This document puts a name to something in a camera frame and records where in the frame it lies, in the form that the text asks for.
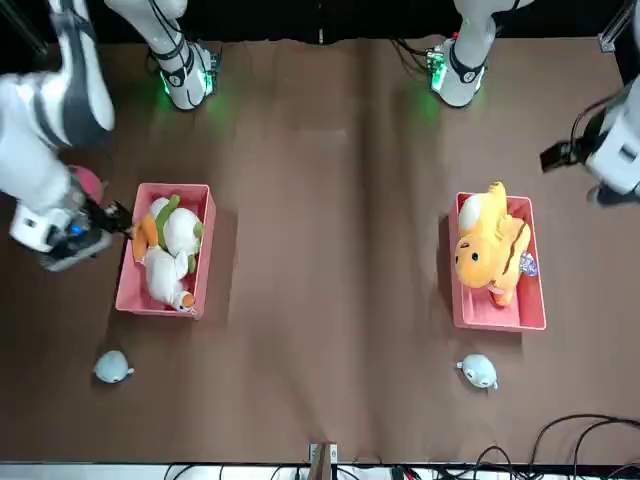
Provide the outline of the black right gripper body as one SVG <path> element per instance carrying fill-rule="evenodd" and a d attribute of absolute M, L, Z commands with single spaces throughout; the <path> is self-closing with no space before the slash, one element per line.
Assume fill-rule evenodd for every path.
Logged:
<path fill-rule="evenodd" d="M 84 230 L 102 231 L 105 230 L 105 212 L 96 202 L 85 202 L 82 211 L 86 217 Z"/>

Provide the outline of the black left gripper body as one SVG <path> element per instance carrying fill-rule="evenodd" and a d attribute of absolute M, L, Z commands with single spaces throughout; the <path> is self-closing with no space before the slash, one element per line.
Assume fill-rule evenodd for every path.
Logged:
<path fill-rule="evenodd" d="M 560 141 L 558 147 L 557 167 L 569 167 L 584 164 L 588 158 L 588 145 L 583 139 Z"/>

